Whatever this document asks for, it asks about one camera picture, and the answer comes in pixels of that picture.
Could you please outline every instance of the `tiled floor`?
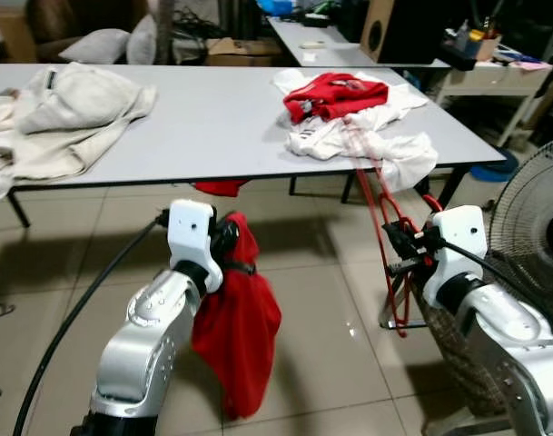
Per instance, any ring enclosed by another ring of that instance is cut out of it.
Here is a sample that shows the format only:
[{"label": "tiled floor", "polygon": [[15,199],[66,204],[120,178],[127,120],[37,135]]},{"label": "tiled floor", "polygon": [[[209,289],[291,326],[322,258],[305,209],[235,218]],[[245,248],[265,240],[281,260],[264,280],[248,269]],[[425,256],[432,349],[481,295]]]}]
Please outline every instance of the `tiled floor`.
[{"label": "tiled floor", "polygon": [[[357,190],[350,204],[339,204],[342,183],[340,177],[300,179],[301,195],[292,198],[287,181],[249,183],[237,199],[186,185],[23,193],[33,221],[27,232],[1,202],[0,302],[17,309],[0,319],[0,436],[11,433],[27,383],[66,310],[122,245],[178,197],[248,215],[262,249],[259,269],[272,283],[283,321],[272,378],[252,418],[223,418],[219,383],[185,350],[157,434],[410,436],[421,434],[428,419],[455,411],[461,401],[429,331],[400,339],[378,326],[379,249]],[[467,183],[462,199],[473,191]],[[417,220],[427,214],[413,193],[400,201]],[[48,368],[29,436],[63,436],[80,423],[101,351],[126,302],[167,262],[164,232],[153,232],[89,302]]]}]

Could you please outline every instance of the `table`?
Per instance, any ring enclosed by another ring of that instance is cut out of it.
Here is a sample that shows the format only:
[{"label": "table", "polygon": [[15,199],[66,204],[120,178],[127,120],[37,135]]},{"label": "table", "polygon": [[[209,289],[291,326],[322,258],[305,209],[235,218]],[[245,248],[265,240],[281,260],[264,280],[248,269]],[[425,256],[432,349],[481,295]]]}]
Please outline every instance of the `table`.
[{"label": "table", "polygon": [[[0,64],[0,89],[23,86],[43,67]],[[281,68],[141,65],[104,65],[104,68],[139,84],[156,84],[159,96],[153,111],[132,123],[88,172],[50,183],[15,186],[8,199],[24,226],[29,223],[14,196],[17,191],[354,173],[350,158],[318,161],[284,149],[287,130],[277,120],[285,108],[281,92],[270,83]],[[303,72],[316,75],[325,71],[311,68]],[[341,71],[355,72],[348,68]],[[389,69],[369,73],[388,84],[404,83]],[[504,160],[433,102],[411,111],[380,135],[413,135],[421,131],[430,136],[439,153],[438,167],[454,168],[440,197],[444,203],[470,166]],[[363,167],[370,168],[370,162],[363,160]]]},{"label": "table", "polygon": [[[268,22],[288,47],[300,66],[315,66],[329,68],[361,67],[361,68],[449,68],[449,65],[436,59],[431,64],[378,64],[365,55],[360,45],[349,43],[335,26],[305,27],[299,23],[287,23],[280,18],[269,17]],[[302,43],[322,41],[324,48],[303,49]],[[307,54],[314,54],[311,60]]]},{"label": "table", "polygon": [[513,95],[523,97],[522,103],[507,124],[496,146],[504,145],[522,119],[537,91],[552,70],[525,71],[515,64],[502,66],[491,62],[476,62],[471,71],[451,70],[442,82],[436,97],[441,104],[448,95]]}]

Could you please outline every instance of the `pillow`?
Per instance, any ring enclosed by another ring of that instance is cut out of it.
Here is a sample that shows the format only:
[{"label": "pillow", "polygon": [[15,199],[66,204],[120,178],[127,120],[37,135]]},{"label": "pillow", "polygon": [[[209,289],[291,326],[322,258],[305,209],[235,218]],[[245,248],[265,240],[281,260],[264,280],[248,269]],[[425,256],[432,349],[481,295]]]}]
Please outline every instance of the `pillow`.
[{"label": "pillow", "polygon": [[81,64],[114,64],[123,55],[128,40],[129,33],[121,29],[95,30],[59,56]]},{"label": "pillow", "polygon": [[127,43],[127,64],[153,65],[157,52],[157,25],[146,15],[134,28]]}]

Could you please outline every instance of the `white towel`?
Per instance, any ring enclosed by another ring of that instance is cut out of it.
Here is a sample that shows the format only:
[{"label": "white towel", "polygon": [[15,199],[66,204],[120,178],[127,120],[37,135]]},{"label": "white towel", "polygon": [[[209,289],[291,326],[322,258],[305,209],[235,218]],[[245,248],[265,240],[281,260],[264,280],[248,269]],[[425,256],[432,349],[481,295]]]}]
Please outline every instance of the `white towel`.
[{"label": "white towel", "polygon": [[[364,73],[355,77],[371,82],[380,79]],[[306,77],[299,70],[287,69],[277,73],[272,83],[284,94],[301,88],[314,77]],[[337,118],[324,122],[320,117],[312,117],[299,124],[290,124],[289,141],[286,147],[298,155],[308,155],[326,160],[333,156],[355,156],[382,160],[382,173],[389,189],[399,191],[411,188],[428,175],[438,161],[438,153],[431,146],[427,134],[420,132],[415,136],[399,136],[390,139],[381,138],[376,132],[389,123],[405,117],[411,109],[421,107],[428,99],[414,94],[408,84],[388,85],[389,95],[386,104],[380,104],[348,114],[350,121],[345,124]],[[350,129],[359,128],[366,140],[365,146],[357,141],[348,140]]]},{"label": "white towel", "polygon": [[155,98],[154,86],[99,68],[45,68],[17,100],[0,104],[0,147],[14,155],[5,174],[19,183],[85,172],[132,120],[151,112]]}]

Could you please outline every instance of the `red garment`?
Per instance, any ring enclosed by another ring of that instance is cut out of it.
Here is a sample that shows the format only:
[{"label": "red garment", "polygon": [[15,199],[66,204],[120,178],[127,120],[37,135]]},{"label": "red garment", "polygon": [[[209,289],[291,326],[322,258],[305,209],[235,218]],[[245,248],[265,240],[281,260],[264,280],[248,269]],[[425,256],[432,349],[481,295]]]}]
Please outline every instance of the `red garment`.
[{"label": "red garment", "polygon": [[329,121],[385,104],[388,94],[389,87],[383,83],[361,80],[352,74],[325,73],[286,95],[284,104],[294,123],[310,115]]},{"label": "red garment", "polygon": [[[238,225],[240,236],[226,261],[254,265],[258,245],[246,217],[233,213],[227,219]],[[255,269],[252,274],[224,269],[222,288],[203,299],[195,315],[192,345],[220,379],[230,418],[245,418],[260,408],[280,321],[270,284]]]},{"label": "red garment", "polygon": [[227,180],[225,182],[197,182],[195,189],[204,193],[221,195],[223,197],[237,197],[240,186],[248,183],[248,180]]}]

